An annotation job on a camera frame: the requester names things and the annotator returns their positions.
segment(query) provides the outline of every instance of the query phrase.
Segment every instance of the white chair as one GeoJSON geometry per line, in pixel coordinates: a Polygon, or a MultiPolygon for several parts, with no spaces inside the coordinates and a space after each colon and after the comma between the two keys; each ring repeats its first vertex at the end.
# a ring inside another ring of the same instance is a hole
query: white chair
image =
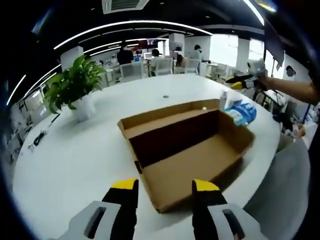
{"type": "Polygon", "coordinates": [[[120,83],[126,83],[138,79],[143,79],[143,62],[137,61],[133,63],[120,65],[120,72],[120,83]]]}
{"type": "Polygon", "coordinates": [[[215,68],[214,70],[215,70],[214,72],[213,71],[211,72],[211,78],[214,81],[218,80],[221,77],[225,77],[227,75],[226,74],[227,65],[225,64],[218,63],[217,68],[215,68]]]}
{"type": "Polygon", "coordinates": [[[158,58],[154,70],[156,76],[170,75],[172,72],[173,59],[172,58],[158,58]]]}
{"type": "Polygon", "coordinates": [[[199,60],[197,59],[188,59],[185,68],[184,68],[184,73],[185,74],[199,74],[198,72],[198,64],[199,60]]]}
{"type": "Polygon", "coordinates": [[[46,103],[41,103],[36,107],[31,113],[31,120],[33,127],[40,123],[43,119],[51,115],[49,108],[46,106],[46,103]]]}

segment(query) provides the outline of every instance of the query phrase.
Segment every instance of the window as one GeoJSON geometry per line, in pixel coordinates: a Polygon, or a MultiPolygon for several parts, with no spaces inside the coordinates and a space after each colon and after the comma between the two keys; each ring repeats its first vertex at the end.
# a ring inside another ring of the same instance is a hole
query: window
{"type": "Polygon", "coordinates": [[[273,67],[273,77],[277,79],[283,79],[284,78],[284,71],[285,71],[285,61],[284,59],[282,66],[277,70],[278,62],[274,61],[274,57],[271,55],[271,53],[267,50],[265,55],[265,69],[268,71],[268,76],[271,77],[272,74],[272,67],[273,67]]]}
{"type": "Polygon", "coordinates": [[[164,44],[164,55],[165,55],[165,56],[170,56],[169,39],[168,39],[168,40],[165,40],[165,44],[164,44]]]}
{"type": "Polygon", "coordinates": [[[238,36],[226,34],[214,34],[211,36],[209,58],[219,64],[231,67],[237,65],[238,36]]]}
{"type": "MultiPolygon", "coordinates": [[[[249,47],[249,60],[259,60],[264,58],[264,49],[265,43],[256,39],[250,39],[249,47]]],[[[278,62],[274,61],[274,57],[267,50],[265,55],[265,69],[268,71],[268,76],[271,77],[272,68],[273,68],[273,77],[277,79],[283,79],[284,77],[284,66],[285,62],[283,61],[282,66],[277,70],[278,62]]]]}
{"type": "Polygon", "coordinates": [[[164,55],[164,42],[163,41],[158,41],[157,49],[161,55],[164,55]]]}
{"type": "Polygon", "coordinates": [[[250,39],[249,60],[264,58],[265,43],[256,39],[250,39]]]}

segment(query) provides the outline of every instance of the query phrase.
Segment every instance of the white flower pot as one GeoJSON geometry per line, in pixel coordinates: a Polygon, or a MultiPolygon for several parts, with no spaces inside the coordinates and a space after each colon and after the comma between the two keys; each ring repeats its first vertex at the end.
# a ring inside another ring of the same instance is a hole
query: white flower pot
{"type": "Polygon", "coordinates": [[[74,101],[72,105],[76,109],[71,111],[78,122],[83,122],[90,119],[96,112],[91,94],[85,95],[82,98],[74,101]]]}

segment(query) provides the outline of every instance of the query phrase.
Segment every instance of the hand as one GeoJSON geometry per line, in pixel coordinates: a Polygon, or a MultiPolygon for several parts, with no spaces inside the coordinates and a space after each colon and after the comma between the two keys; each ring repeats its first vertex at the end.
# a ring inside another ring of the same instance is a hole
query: hand
{"type": "Polygon", "coordinates": [[[299,123],[298,124],[298,129],[300,130],[300,129],[302,129],[304,127],[304,125],[302,124],[302,123],[299,123]]]}
{"type": "Polygon", "coordinates": [[[259,81],[259,83],[260,83],[260,84],[258,84],[258,88],[260,88],[260,89],[262,89],[262,90],[264,90],[264,91],[269,90],[269,89],[272,89],[272,88],[271,88],[271,81],[272,81],[272,80],[271,80],[270,77],[265,76],[265,75],[259,76],[259,77],[258,77],[258,81],[259,81]]]}
{"type": "Polygon", "coordinates": [[[296,138],[297,139],[301,139],[303,136],[305,136],[306,135],[306,130],[305,130],[305,128],[304,127],[302,127],[299,131],[298,131],[298,133],[296,134],[296,138]]]}

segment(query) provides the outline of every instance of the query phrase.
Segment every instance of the open cardboard box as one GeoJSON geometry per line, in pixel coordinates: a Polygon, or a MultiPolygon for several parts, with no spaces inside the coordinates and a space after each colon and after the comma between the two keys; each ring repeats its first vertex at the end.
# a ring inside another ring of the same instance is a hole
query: open cardboard box
{"type": "Polygon", "coordinates": [[[252,145],[254,134],[218,108],[218,99],[193,101],[119,121],[143,185],[160,213],[191,196],[193,179],[223,178],[252,145]]]}

